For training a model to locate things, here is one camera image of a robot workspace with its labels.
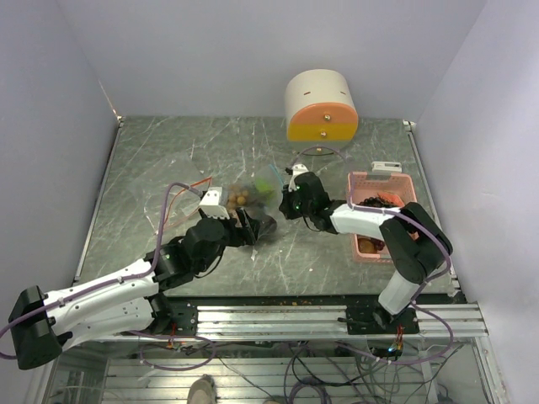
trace plastic basket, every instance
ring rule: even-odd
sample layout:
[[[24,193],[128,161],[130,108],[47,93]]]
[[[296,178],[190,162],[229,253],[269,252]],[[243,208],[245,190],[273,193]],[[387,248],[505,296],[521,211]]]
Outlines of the plastic basket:
[[[363,200],[376,197],[379,191],[391,192],[398,195],[404,202],[417,202],[412,178],[401,173],[350,173],[348,175],[348,195],[352,195],[352,202],[359,204]],[[378,254],[365,254],[360,252],[358,243],[360,235],[352,235],[352,251],[354,261],[359,263],[390,263],[391,256],[384,247]]]

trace gray marble tabletop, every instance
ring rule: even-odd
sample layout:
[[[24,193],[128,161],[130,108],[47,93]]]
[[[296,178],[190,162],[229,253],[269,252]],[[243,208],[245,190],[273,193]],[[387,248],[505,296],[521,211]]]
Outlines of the gray marble tabletop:
[[[362,120],[345,149],[353,169],[369,171],[373,161],[401,162],[415,186],[418,202],[431,212],[424,181],[401,120]],[[83,259],[80,281],[112,273],[155,247],[155,236],[133,181],[152,175],[166,156],[192,158],[201,176],[214,185],[248,181],[259,168],[273,163],[279,169],[297,151],[286,139],[282,118],[126,117],[110,163],[99,211]],[[329,195],[343,199],[346,167],[334,155],[302,157],[317,173]],[[178,181],[182,169],[177,172]],[[193,217],[166,233],[184,234]],[[377,294],[394,272],[392,264],[356,263],[350,236],[309,231],[303,221],[279,221],[272,237],[254,247],[228,248],[218,269],[207,278],[170,290],[169,295],[316,295]],[[451,293],[448,275],[425,292]]]

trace shoe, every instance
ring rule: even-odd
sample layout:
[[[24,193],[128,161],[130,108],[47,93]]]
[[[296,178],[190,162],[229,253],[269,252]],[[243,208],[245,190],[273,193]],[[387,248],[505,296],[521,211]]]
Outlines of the shoe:
[[[191,385],[187,404],[217,404],[216,385],[210,376],[204,375]]]

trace pink plastic bin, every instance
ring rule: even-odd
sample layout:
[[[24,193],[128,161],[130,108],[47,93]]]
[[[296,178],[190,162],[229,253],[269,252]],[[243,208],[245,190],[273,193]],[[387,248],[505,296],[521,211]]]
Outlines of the pink plastic bin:
[[[412,178],[407,174],[391,173],[389,176],[378,173],[354,172],[348,175],[348,195],[352,194],[352,202],[359,204],[363,200],[378,196],[379,191],[391,192],[398,195],[404,202],[417,202]],[[390,263],[389,251],[384,248],[378,254],[360,252],[358,238],[352,235],[352,250],[354,261],[358,263]]]

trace wall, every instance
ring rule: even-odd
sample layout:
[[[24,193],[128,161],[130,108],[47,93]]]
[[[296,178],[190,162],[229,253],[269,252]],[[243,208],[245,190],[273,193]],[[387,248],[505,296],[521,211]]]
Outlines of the wall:
[[[363,116],[416,120],[484,0],[58,0],[119,114],[284,115],[342,72]]]
[[[3,324],[21,290],[72,280],[117,121],[56,3],[0,8]],[[0,349],[13,352],[11,336]],[[0,361],[2,403],[27,402],[31,376]]]
[[[538,18],[533,0],[488,1],[418,123],[456,270],[515,403],[539,394]]]

